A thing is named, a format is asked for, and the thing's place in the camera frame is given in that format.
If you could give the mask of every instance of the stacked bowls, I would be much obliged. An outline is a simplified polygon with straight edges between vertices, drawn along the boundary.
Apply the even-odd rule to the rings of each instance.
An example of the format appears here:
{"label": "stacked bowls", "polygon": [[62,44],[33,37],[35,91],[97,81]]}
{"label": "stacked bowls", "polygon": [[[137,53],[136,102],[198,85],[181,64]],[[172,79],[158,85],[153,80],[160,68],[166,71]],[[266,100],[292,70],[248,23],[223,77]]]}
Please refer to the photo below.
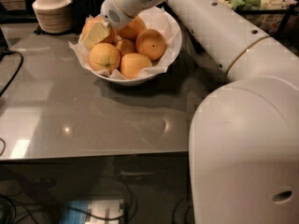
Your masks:
{"label": "stacked bowls", "polygon": [[75,26],[75,15],[71,0],[36,0],[32,7],[41,29],[59,34]]}

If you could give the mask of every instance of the floor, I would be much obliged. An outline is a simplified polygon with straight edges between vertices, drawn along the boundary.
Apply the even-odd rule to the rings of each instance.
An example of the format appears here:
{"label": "floor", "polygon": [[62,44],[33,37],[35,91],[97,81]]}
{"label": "floor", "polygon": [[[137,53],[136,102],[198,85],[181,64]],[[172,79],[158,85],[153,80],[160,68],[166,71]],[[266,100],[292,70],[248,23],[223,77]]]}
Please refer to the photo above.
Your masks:
{"label": "floor", "polygon": [[62,221],[73,201],[124,200],[124,223],[194,223],[186,153],[5,163],[0,174],[0,208],[10,210],[0,220],[14,215],[9,201],[14,223],[79,224]]}

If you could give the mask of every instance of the table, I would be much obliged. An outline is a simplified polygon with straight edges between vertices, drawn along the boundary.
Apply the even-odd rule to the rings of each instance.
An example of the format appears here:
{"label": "table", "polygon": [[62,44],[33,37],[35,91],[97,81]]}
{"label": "table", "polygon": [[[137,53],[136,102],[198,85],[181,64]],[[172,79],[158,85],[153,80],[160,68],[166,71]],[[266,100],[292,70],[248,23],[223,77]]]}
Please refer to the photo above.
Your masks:
{"label": "table", "polygon": [[[80,66],[69,48],[78,35],[37,35],[37,26],[1,25],[10,49],[24,57],[0,98],[1,160],[188,151],[192,115],[218,83],[186,52],[183,28],[182,52],[167,73],[123,87]],[[18,59],[7,56],[2,67]]]}

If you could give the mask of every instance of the orange fruit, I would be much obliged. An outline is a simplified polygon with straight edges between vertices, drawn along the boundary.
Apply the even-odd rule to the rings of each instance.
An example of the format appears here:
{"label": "orange fruit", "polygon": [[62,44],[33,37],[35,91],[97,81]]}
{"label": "orange fruit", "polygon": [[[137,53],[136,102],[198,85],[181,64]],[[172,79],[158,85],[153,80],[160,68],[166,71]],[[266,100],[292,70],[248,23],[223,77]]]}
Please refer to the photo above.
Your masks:
{"label": "orange fruit", "polygon": [[110,43],[98,43],[94,45],[89,54],[90,66],[93,70],[106,69],[112,74],[114,69],[119,68],[121,54],[119,50]]}
{"label": "orange fruit", "polygon": [[123,39],[136,40],[138,35],[146,28],[143,20],[139,16],[136,16],[124,28],[117,30],[117,33]]}
{"label": "orange fruit", "polygon": [[164,36],[155,29],[142,31],[135,42],[137,52],[147,55],[152,61],[162,57],[166,50]]}
{"label": "orange fruit", "polygon": [[[84,38],[84,36],[91,30],[91,28],[93,27],[93,24],[96,22],[96,21],[100,21],[102,22],[103,19],[101,17],[95,17],[95,18],[92,18],[92,19],[87,19],[83,28],[82,28],[82,39]],[[107,36],[103,41],[103,43],[110,43],[112,44],[114,42],[114,38],[115,38],[115,32],[114,30],[112,29],[112,27],[109,27],[109,36]]]}
{"label": "orange fruit", "polygon": [[135,42],[129,39],[119,40],[115,47],[121,52],[121,56],[124,56],[127,53],[136,52]]}
{"label": "orange fruit", "polygon": [[121,58],[119,69],[124,77],[132,79],[147,67],[152,67],[149,57],[141,53],[128,53]]}

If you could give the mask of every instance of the black cable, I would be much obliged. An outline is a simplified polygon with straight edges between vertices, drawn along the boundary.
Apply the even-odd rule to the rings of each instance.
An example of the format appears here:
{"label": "black cable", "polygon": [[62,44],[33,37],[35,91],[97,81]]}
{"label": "black cable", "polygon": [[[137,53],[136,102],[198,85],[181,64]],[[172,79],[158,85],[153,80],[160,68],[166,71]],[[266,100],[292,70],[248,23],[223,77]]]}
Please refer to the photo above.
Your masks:
{"label": "black cable", "polygon": [[1,150],[1,152],[0,152],[0,156],[2,156],[3,153],[4,153],[4,151],[7,149],[7,143],[6,143],[6,141],[5,141],[4,139],[2,139],[2,138],[0,138],[0,141],[3,143],[3,148],[2,148],[2,150]]}
{"label": "black cable", "polygon": [[191,212],[191,211],[193,211],[194,209],[193,209],[193,207],[192,206],[189,206],[188,208],[187,208],[187,211],[185,212],[185,217],[184,217],[184,223],[185,224],[190,224],[190,222],[189,222],[189,220],[188,220],[188,214],[189,214],[189,212]]}
{"label": "black cable", "polygon": [[135,210],[134,210],[134,212],[131,214],[131,216],[128,217],[128,222],[130,222],[130,221],[134,218],[134,216],[136,215],[137,211],[138,211],[138,199],[135,199]]}
{"label": "black cable", "polygon": [[176,212],[178,210],[178,207],[181,203],[183,203],[186,200],[187,200],[187,198],[182,198],[182,199],[178,200],[178,202],[176,203],[175,208],[172,212],[172,216],[171,216],[171,224],[176,224],[175,215],[176,215]]}
{"label": "black cable", "polygon": [[4,199],[5,201],[7,201],[13,207],[14,214],[13,214],[13,217],[12,217],[10,223],[9,223],[9,224],[13,224],[15,219],[16,219],[16,216],[17,216],[17,207],[16,207],[15,203],[10,198],[8,198],[6,196],[1,196],[0,195],[0,199]]}
{"label": "black cable", "polygon": [[21,69],[21,66],[23,64],[23,61],[24,61],[24,58],[23,58],[22,54],[20,52],[18,52],[18,51],[9,50],[9,49],[6,49],[5,51],[3,51],[3,55],[12,55],[12,54],[18,54],[20,56],[20,62],[19,62],[18,68],[15,71],[15,73],[12,75],[12,77],[10,78],[10,80],[8,81],[8,83],[6,84],[6,86],[0,91],[0,97],[7,90],[7,88],[9,87],[10,83],[15,78],[15,76],[19,73],[19,71]]}
{"label": "black cable", "polygon": [[17,219],[13,224],[21,223],[21,221],[25,220],[26,218],[28,218],[28,217],[32,217],[32,215],[33,215],[34,213],[39,213],[39,212],[45,212],[45,210],[44,210],[44,209],[36,209],[36,210],[33,210],[33,211],[30,212],[30,214],[27,214],[27,215],[25,215],[24,217],[21,217],[20,219]]}
{"label": "black cable", "polygon": [[38,224],[37,220],[35,219],[33,213],[27,208],[26,205],[22,206],[28,213],[28,216],[30,216],[30,218],[34,221],[35,224]]}
{"label": "black cable", "polygon": [[[127,189],[128,193],[129,193],[129,196],[130,196],[130,202],[129,202],[129,205],[128,205],[128,211],[129,209],[132,207],[133,205],[133,193],[132,191],[130,190],[130,188],[123,182],[121,182],[119,179],[116,179],[115,177],[113,176],[101,176],[101,178],[107,178],[107,179],[112,179],[114,181],[118,181],[119,183],[123,184],[123,186]],[[82,214],[85,214],[89,217],[93,217],[95,219],[99,219],[99,220],[104,220],[104,221],[114,221],[114,220],[120,220],[120,219],[123,219],[123,218],[126,218],[126,212],[124,212],[122,215],[118,216],[118,217],[112,217],[112,218],[107,218],[107,217],[99,217],[99,216],[96,216],[96,215],[93,215],[87,211],[84,211],[80,208],[76,208],[76,207],[72,207],[72,206],[68,206],[68,205],[65,205],[64,206],[66,209],[69,209],[69,210],[73,210],[73,211],[77,211],[77,212],[80,212]]]}

